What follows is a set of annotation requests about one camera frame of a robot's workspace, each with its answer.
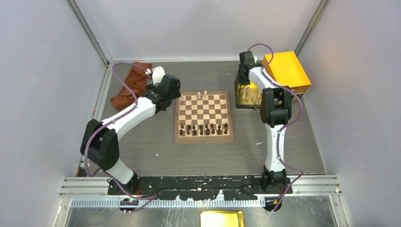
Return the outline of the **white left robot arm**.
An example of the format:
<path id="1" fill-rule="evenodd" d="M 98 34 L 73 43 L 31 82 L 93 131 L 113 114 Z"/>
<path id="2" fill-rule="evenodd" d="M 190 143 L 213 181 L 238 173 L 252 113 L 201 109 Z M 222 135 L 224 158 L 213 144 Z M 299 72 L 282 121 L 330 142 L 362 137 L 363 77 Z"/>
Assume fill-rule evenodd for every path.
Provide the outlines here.
<path id="1" fill-rule="evenodd" d="M 142 121 L 160 111 L 165 111 L 181 96 L 180 79 L 166 74 L 159 82 L 147 86 L 147 90 L 130 107 L 118 114 L 87 123 L 81 144 L 81 154 L 116 179 L 126 195 L 138 189 L 137 175 L 120 158 L 119 140 Z"/>

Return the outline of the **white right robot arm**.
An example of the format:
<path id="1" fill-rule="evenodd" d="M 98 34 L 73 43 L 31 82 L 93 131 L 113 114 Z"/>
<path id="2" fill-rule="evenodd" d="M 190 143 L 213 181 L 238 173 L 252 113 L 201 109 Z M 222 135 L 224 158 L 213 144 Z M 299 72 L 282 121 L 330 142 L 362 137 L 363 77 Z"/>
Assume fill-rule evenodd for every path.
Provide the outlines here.
<path id="1" fill-rule="evenodd" d="M 280 149 L 284 143 L 279 136 L 282 128 L 292 116 L 291 93 L 283 89 L 261 63 L 257 63 L 251 51 L 239 53 L 239 69 L 235 79 L 236 107 L 256 106 L 260 110 L 260 118 L 267 132 L 267 157 L 263 174 L 269 176 L 263 180 L 263 190 L 275 194 L 281 188 L 276 176 L 283 176 L 285 166 L 280 161 Z"/>

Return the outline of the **light wooden king piece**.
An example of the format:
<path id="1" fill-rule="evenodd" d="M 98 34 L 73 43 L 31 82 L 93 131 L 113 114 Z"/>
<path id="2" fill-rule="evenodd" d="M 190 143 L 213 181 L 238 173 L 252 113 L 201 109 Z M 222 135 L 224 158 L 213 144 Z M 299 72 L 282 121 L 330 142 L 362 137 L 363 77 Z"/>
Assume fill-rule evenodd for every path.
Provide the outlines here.
<path id="1" fill-rule="evenodd" d="M 207 100 L 208 99 L 208 93 L 206 90 L 203 91 L 203 99 Z"/>

